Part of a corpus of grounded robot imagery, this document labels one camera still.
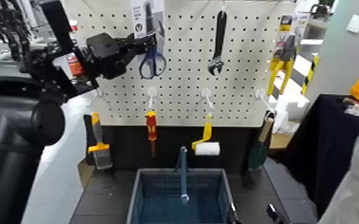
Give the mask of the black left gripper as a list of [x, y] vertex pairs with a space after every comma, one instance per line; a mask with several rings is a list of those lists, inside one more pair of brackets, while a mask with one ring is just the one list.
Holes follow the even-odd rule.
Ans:
[[87, 49], [95, 68], [105, 79], [114, 79], [126, 73], [126, 66], [137, 56], [146, 54], [157, 45], [155, 32], [142, 38], [131, 33], [124, 38], [113, 38], [100, 33], [86, 40]]

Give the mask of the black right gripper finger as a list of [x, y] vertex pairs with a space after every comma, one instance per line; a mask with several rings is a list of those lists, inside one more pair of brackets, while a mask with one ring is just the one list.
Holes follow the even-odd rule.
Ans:
[[238, 215], [234, 203], [230, 204], [228, 209], [228, 224], [239, 224]]
[[267, 206], [267, 214], [275, 224], [289, 224], [284, 214], [279, 212], [273, 204]]

